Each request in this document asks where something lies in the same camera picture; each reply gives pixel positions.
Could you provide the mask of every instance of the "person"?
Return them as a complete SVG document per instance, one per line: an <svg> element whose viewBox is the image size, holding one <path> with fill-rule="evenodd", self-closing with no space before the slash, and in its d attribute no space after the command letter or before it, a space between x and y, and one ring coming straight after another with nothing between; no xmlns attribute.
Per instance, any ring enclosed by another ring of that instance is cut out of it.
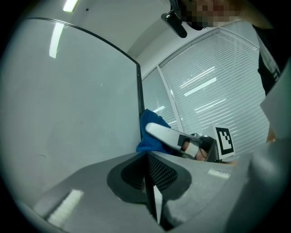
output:
<svg viewBox="0 0 291 233"><path fill-rule="evenodd" d="M260 43L258 73L267 95L280 78L289 54L279 48L282 38L270 21L250 1L247 0L179 0L181 19L192 28L219 26L222 22L241 19L251 23ZM275 140L269 129L267 142Z"/></svg>

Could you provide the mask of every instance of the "window blind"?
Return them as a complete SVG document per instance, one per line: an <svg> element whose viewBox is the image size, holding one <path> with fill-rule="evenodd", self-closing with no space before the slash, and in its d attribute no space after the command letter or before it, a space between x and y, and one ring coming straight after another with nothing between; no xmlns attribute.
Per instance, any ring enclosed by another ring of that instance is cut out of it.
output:
<svg viewBox="0 0 291 233"><path fill-rule="evenodd" d="M260 108L265 93L258 57L251 43L219 30L161 67L185 133L203 134L212 123L226 125L236 155L266 141L269 122Z"/></svg>
<svg viewBox="0 0 291 233"><path fill-rule="evenodd" d="M161 76L155 68L142 81L145 109L161 116L172 129L178 130L177 121Z"/></svg>

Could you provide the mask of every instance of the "blue towel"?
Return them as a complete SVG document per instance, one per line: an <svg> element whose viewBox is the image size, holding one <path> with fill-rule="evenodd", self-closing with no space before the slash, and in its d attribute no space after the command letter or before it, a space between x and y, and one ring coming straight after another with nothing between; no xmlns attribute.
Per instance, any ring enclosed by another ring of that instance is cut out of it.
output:
<svg viewBox="0 0 291 233"><path fill-rule="evenodd" d="M163 147L159 140L152 138L149 134L146 133L146 125L150 122L171 128L161 116L158 116L153 111L146 109L140 117L142 140L138 144L136 151L159 151L166 154L172 154L173 150L171 148L167 146Z"/></svg>

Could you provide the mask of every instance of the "blue cloth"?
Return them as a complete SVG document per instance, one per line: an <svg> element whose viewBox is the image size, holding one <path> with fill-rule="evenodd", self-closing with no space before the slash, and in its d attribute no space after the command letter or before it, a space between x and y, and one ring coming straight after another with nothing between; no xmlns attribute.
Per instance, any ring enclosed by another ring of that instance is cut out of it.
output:
<svg viewBox="0 0 291 233"><path fill-rule="evenodd" d="M136 151L141 152L141 151L159 151L163 152L166 154L172 154L172 149L167 146L162 146L162 143L155 139L152 138L148 133L146 133L146 125L150 122L157 123L159 125L171 128L161 116L158 116L156 113L153 111L150 111L146 109L141 117L140 117L140 128L141 128L141 133L142 133L142 140L138 144Z"/></svg>

